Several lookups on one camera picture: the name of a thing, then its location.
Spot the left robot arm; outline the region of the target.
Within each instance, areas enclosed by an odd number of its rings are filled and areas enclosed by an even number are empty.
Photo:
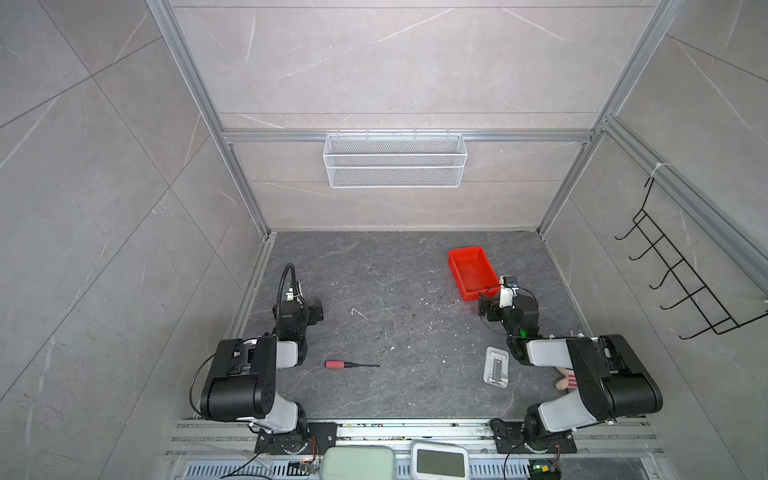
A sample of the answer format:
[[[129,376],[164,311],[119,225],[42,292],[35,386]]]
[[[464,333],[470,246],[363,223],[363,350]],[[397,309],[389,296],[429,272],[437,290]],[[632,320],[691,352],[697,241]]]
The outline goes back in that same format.
[[[207,420],[249,422],[272,435],[305,442],[306,412],[277,393],[276,373],[304,362],[306,330],[323,320],[322,302],[284,301],[273,313],[273,332],[219,342],[196,407]]]

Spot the red handled screwdriver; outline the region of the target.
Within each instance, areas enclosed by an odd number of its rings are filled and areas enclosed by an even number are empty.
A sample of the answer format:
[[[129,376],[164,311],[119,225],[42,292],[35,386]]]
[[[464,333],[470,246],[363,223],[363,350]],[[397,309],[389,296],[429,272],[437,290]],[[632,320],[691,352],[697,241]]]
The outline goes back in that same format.
[[[371,367],[371,368],[378,368],[378,364],[361,364],[361,363],[355,363],[355,362],[347,362],[347,361],[341,361],[341,360],[327,360],[324,363],[324,366],[327,369],[333,369],[333,370],[343,370],[343,369],[350,369],[350,368],[364,368],[364,367]]]

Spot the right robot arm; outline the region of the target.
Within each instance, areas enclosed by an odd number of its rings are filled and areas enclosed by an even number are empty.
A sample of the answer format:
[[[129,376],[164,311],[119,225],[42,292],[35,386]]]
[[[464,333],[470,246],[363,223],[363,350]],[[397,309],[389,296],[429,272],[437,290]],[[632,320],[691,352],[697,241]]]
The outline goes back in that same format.
[[[662,409],[660,387],[623,336],[542,337],[537,299],[495,290],[478,295],[478,314],[502,324],[512,358],[561,370],[565,380],[562,396],[528,407],[518,443],[544,451],[574,430]]]

